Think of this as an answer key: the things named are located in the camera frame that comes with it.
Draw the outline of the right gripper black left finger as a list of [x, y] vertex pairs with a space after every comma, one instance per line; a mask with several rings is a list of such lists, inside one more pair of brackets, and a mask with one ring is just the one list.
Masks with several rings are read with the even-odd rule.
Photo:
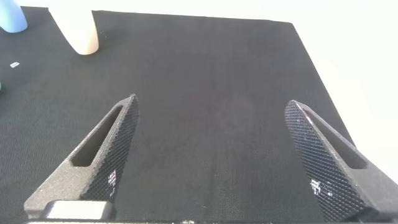
[[114, 202], [138, 122], [135, 94], [116, 103], [24, 202], [28, 218], [57, 201]]

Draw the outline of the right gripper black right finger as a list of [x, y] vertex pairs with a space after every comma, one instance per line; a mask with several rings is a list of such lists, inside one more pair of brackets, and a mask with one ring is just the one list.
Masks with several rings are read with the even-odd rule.
[[284, 119], [326, 221], [397, 221], [397, 184], [355, 145], [301, 102]]

